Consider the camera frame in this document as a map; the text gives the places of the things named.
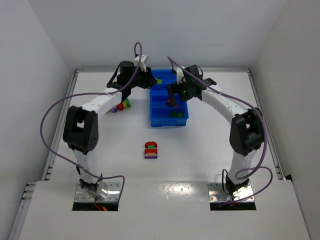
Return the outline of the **green small lego brick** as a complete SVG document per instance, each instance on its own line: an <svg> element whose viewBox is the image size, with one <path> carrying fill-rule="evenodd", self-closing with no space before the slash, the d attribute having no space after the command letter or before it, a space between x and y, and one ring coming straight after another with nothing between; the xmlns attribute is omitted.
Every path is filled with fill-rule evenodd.
<svg viewBox="0 0 320 240"><path fill-rule="evenodd" d="M155 148L156 148L156 147L155 147L154 145L148 145L148 146L147 146L147 149L150 149L150 150L151 150L151 149L155 149Z"/></svg>

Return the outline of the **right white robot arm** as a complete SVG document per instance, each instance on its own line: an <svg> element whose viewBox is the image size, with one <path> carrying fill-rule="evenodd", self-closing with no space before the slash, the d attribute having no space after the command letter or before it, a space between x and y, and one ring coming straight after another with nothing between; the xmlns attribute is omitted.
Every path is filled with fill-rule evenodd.
<svg viewBox="0 0 320 240"><path fill-rule="evenodd" d="M224 96L217 83L211 78L204 79L199 70L197 65L172 69L176 81L167 86L169 105L177 106L176 96L182 102L198 98L218 111L230 124L229 143L233 149L233 158L224 188L232 195L248 185L253 158L264 142L260 111Z"/></svg>

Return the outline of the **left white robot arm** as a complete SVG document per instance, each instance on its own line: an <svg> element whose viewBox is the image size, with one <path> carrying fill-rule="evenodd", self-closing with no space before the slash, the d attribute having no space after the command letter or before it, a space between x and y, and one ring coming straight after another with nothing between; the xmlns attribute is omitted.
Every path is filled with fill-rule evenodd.
<svg viewBox="0 0 320 240"><path fill-rule="evenodd" d="M80 186L91 195L98 194L103 181L94 151L99 140L99 118L125 102L133 88L150 89L157 83L145 61L146 55L120 62L102 95L67 111L62 139L76 157Z"/></svg>

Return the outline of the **red round lego brick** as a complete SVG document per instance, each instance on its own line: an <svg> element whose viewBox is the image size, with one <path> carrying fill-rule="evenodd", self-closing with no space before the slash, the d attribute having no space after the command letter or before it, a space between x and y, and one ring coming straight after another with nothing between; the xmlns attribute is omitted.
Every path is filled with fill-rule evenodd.
<svg viewBox="0 0 320 240"><path fill-rule="evenodd" d="M124 106L123 106L122 103L117 105L117 110L118 111L122 111L123 109L124 109Z"/></svg>

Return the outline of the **purple round lego brick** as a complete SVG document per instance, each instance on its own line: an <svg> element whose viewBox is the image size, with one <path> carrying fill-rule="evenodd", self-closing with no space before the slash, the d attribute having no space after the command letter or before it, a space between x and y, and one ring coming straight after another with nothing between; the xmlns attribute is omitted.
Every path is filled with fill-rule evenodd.
<svg viewBox="0 0 320 240"><path fill-rule="evenodd" d="M111 109L112 113L116 113L117 111L118 111L118 108L116 106Z"/></svg>

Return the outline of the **purple base lego brick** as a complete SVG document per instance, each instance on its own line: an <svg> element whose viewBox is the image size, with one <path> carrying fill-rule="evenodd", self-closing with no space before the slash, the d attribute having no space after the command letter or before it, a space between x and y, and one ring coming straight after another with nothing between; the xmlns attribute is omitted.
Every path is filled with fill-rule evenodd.
<svg viewBox="0 0 320 240"><path fill-rule="evenodd" d="M145 153L144 154L144 158L145 159L157 159L158 158L158 154L154 153L154 152Z"/></svg>

